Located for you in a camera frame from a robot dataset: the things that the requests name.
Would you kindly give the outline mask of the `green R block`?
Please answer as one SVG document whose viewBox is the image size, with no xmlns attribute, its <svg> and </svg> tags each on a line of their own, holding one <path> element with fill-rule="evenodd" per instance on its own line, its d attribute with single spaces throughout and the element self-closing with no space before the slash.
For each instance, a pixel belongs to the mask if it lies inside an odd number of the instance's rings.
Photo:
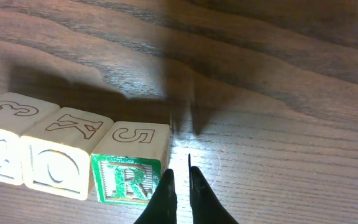
<svg viewBox="0 0 358 224">
<path fill-rule="evenodd" d="M 114 123 L 91 153 L 98 201 L 148 204 L 168 168 L 169 150 L 167 124 Z"/>
</svg>

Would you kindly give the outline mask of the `yellow C block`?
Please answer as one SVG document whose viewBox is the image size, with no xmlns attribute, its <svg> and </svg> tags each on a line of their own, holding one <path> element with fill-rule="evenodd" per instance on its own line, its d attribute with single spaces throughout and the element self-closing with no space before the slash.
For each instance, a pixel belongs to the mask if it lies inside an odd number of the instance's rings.
<svg viewBox="0 0 358 224">
<path fill-rule="evenodd" d="M 18 93 L 0 95 L 0 182 L 23 184 L 20 137 L 60 106 Z"/>
</svg>

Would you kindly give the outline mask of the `yellow O block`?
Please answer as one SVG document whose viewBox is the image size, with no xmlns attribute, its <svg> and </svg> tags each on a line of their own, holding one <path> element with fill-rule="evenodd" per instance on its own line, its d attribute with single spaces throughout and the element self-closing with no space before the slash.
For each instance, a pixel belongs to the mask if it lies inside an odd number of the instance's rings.
<svg viewBox="0 0 358 224">
<path fill-rule="evenodd" d="M 68 107 L 46 117 L 20 137 L 25 185 L 86 200 L 94 186 L 90 155 L 113 124 L 106 116 Z"/>
</svg>

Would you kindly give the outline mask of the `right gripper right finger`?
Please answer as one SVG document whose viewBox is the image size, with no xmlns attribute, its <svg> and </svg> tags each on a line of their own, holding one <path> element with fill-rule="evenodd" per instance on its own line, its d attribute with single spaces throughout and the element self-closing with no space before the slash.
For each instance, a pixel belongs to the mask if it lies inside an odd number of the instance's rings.
<svg viewBox="0 0 358 224">
<path fill-rule="evenodd" d="M 194 224 L 238 224 L 222 206 L 200 168 L 191 165 L 188 155 L 190 205 Z"/>
</svg>

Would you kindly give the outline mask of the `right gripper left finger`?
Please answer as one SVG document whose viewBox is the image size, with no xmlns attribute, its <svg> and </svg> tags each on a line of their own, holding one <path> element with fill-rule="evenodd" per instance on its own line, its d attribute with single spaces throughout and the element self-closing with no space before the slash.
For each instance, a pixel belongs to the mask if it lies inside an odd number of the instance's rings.
<svg viewBox="0 0 358 224">
<path fill-rule="evenodd" d="M 177 195 L 172 169 L 163 173 L 152 198 L 134 224 L 177 224 Z"/>
</svg>

